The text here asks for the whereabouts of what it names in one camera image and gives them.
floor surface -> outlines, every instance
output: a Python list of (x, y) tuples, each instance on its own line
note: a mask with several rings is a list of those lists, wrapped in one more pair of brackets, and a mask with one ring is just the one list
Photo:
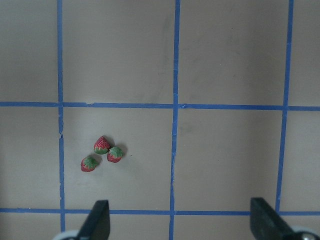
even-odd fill
[[(319, 0), (1, 0), (0, 240), (108, 199), (110, 240), (320, 233)], [(106, 136), (125, 153), (92, 172)]]

gray floor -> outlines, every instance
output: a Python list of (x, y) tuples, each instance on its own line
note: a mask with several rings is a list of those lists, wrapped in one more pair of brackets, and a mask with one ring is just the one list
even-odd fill
[[(63, 0), (59, 146), (57, 2), (1, 0), (0, 239), (80, 228), (86, 214), (61, 221), (62, 159), (65, 209), (109, 199), (110, 240), (253, 240), (250, 198), (277, 205), (281, 147), (279, 210), (320, 233), (320, 1), (294, 1), (284, 139), (288, 9), (181, 0), (173, 206), (175, 1)], [(125, 157), (81, 172), (101, 135)]]

strawberry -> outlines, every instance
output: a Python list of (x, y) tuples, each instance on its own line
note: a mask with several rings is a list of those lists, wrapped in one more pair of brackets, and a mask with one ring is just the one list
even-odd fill
[(117, 163), (121, 160), (123, 155), (124, 155), (124, 153), (122, 152), (121, 148), (114, 146), (114, 147), (110, 148), (108, 155), (106, 156), (106, 159), (109, 162)]
[(95, 142), (93, 149), (96, 154), (106, 154), (110, 148), (110, 145), (105, 139), (105, 137), (101, 136), (99, 139)]
[(95, 170), (98, 165), (99, 163), (92, 156), (85, 157), (81, 161), (81, 171), (91, 172)]

blue grid line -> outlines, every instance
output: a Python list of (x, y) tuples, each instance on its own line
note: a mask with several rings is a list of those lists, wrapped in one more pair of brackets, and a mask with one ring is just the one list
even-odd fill
[[(57, 102), (41, 101), (0, 101), (0, 107), (35, 107), (35, 108), (58, 108)], [(63, 108), (120, 108), (120, 109), (172, 109), (169, 103), (112, 103), (112, 102), (63, 102)], [(283, 111), (283, 105), (237, 105), (237, 104), (193, 104), (180, 103), (179, 109), (221, 109), (221, 110), (265, 110)], [(288, 111), (319, 112), (320, 106), (288, 106)]]
[(180, 109), (283, 110), (282, 105), (179, 104)]
[[(0, 213), (11, 214), (89, 214), (91, 209), (50, 209), (50, 208), (0, 208)], [(281, 216), (320, 216), (320, 211), (279, 211)], [(169, 210), (110, 210), (112, 215), (164, 215), (170, 216)], [(184, 211), (175, 215), (182, 216), (249, 216), (249, 211)]]
[(64, 102), (67, 108), (118, 108), (118, 109), (172, 109), (173, 104), (158, 103), (86, 103), (86, 102)]
[(57, 77), (58, 77), (58, 122), (59, 122), (59, 182), (60, 182), (60, 230), (66, 230), (65, 215), (65, 166), (64, 166), (64, 93), (63, 93), (63, 26), (62, 0), (56, 1), (57, 9)]
[(49, 107), (57, 108), (59, 103), (40, 101), (0, 101), (0, 107)]
[(176, 211), (176, 215), (197, 216), (249, 216), (249, 211)]
[(320, 111), (320, 106), (288, 106), (289, 111)]
[(0, 213), (17, 213), (17, 214), (60, 214), (61, 209), (46, 208), (0, 208)]
[(174, 10), (174, 49), (173, 49), (173, 116), (172, 116), (172, 148), (170, 176), (170, 222), (169, 240), (174, 239), (175, 229), (175, 160), (177, 152), (178, 111), (179, 111), (179, 36), (180, 35), (180, 0), (175, 0)]
[(277, 212), (280, 211), (282, 178), (283, 178), (284, 159), (285, 159), (293, 15), (294, 15), (294, 0), (289, 0), (288, 26), (287, 26), (287, 39), (286, 39), (286, 57), (285, 57), (285, 79), (284, 79), (284, 91), (283, 91), (283, 111), (282, 111), (282, 124), (281, 124), (278, 177), (277, 177), (276, 197), (275, 197), (275, 210)]

blue tape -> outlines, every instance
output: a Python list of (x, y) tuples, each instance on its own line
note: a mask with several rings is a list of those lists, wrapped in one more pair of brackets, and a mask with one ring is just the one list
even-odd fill
[(42, 209), (42, 208), (0, 208), (0, 213), (17, 214), (60, 214), (60, 209)]
[[(65, 209), (65, 214), (89, 214), (90, 209)], [(60, 214), (61, 209), (50, 208), (0, 208), (0, 213), (16, 214)], [(320, 211), (280, 211), (281, 216), (320, 216)], [(171, 215), (165, 210), (110, 210), (113, 215)], [(249, 211), (176, 211), (175, 215), (185, 216), (249, 216)]]
[(176, 215), (249, 216), (249, 211), (176, 211)]
[(64, 102), (67, 108), (118, 108), (118, 109), (172, 109), (173, 104), (157, 103), (86, 103), (86, 102)]
[(294, 0), (289, 0), (288, 27), (287, 27), (287, 39), (286, 39), (286, 57), (285, 57), (285, 76), (284, 76), (284, 91), (283, 91), (283, 111), (282, 111), (282, 124), (281, 124), (278, 177), (277, 177), (276, 196), (275, 196), (275, 211), (277, 212), (280, 211), (282, 179), (283, 179), (283, 169), (284, 169), (284, 159), (285, 159), (293, 16), (294, 16)]
[(59, 122), (59, 182), (60, 182), (60, 230), (66, 230), (65, 214), (65, 167), (64, 167), (64, 92), (63, 92), (63, 22), (62, 0), (56, 1), (57, 8), (57, 76), (58, 76), (58, 122)]
[(174, 13), (174, 49), (173, 49), (173, 117), (172, 117), (172, 147), (171, 147), (171, 177), (170, 177), (170, 222), (169, 240), (174, 239), (175, 228), (175, 160), (177, 152), (178, 110), (179, 110), (179, 35), (180, 35), (180, 0), (175, 0)]
[(39, 101), (0, 101), (0, 107), (46, 107), (57, 108), (59, 103), (56, 102), (39, 102)]
[(288, 106), (288, 111), (320, 111), (320, 106)]
[(279, 211), (281, 216), (320, 216), (320, 211)]
[(278, 110), (282, 105), (231, 105), (231, 104), (179, 104), (180, 109), (223, 109), (223, 110)]

